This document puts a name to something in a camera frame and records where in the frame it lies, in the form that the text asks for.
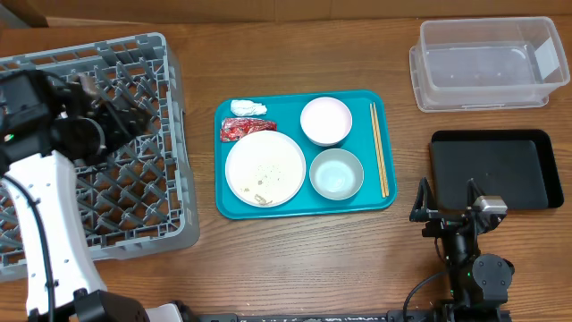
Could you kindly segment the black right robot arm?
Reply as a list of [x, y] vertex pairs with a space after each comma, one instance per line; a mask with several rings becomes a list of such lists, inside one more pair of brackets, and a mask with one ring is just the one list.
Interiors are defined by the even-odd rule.
[[[501, 310], [509, 299], [514, 265], [497, 255], [483, 254], [478, 236], [496, 229], [508, 214], [500, 196], [485, 194], [474, 180], [467, 182], [467, 206], [460, 215], [443, 213], [437, 208], [428, 181], [423, 178], [410, 212], [411, 222], [424, 223], [422, 235], [432, 238], [445, 269], [420, 282], [408, 294], [402, 307], [405, 321], [509, 321]], [[408, 305], [424, 285], [447, 276], [451, 298], [434, 309], [410, 313]]]

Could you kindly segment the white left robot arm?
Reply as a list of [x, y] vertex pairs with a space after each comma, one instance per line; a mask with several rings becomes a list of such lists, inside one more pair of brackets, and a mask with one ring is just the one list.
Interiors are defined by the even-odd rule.
[[1, 179], [18, 218], [27, 260], [30, 321], [192, 321], [180, 301], [146, 309], [108, 292], [86, 242], [74, 161], [98, 165], [147, 131], [130, 104], [93, 106], [89, 78], [40, 70], [1, 79]]

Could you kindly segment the white pink bowl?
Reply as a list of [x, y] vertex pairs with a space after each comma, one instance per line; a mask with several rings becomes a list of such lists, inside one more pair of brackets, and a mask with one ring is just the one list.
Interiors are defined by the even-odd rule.
[[318, 97], [308, 102], [300, 114], [300, 126], [307, 138], [322, 147], [336, 145], [351, 131], [352, 114], [334, 97]]

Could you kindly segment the grey plastic dish rack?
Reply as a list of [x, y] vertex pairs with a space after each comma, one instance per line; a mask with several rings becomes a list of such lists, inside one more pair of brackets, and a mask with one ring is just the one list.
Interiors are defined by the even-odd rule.
[[187, 248], [199, 237], [193, 172], [184, 138], [181, 70], [158, 32], [4, 57], [3, 75], [44, 70], [94, 81], [93, 107], [110, 101], [150, 115], [147, 131], [103, 164], [76, 161], [80, 221], [95, 260]]

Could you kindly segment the grey bowl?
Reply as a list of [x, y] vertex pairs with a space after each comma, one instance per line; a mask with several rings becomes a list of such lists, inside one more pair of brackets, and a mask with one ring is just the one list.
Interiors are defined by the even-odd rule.
[[364, 168], [351, 152], [329, 148], [319, 153], [309, 169], [314, 190], [330, 200], [345, 200], [356, 195], [365, 179]]

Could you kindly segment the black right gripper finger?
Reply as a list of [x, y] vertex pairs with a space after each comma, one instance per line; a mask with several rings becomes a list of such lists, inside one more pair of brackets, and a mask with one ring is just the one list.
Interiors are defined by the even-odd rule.
[[477, 185], [474, 178], [467, 181], [467, 207], [471, 208], [475, 201], [484, 195], [484, 191]]
[[436, 202], [429, 182], [423, 177], [418, 186], [416, 199], [412, 207], [412, 214], [429, 214], [436, 211]]

